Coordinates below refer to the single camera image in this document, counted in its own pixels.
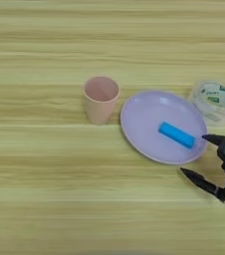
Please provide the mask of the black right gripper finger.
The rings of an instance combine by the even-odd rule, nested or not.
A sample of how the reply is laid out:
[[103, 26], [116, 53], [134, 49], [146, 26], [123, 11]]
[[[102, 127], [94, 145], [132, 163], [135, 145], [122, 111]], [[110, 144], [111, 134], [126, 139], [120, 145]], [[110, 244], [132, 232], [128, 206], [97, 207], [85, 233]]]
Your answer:
[[192, 183], [194, 183], [199, 188], [214, 195], [217, 198], [223, 197], [223, 189], [219, 186], [216, 186], [212, 182], [207, 181], [201, 174], [183, 167], [181, 167], [180, 170]]
[[217, 146], [225, 146], [225, 136], [217, 134], [205, 134], [203, 138]]

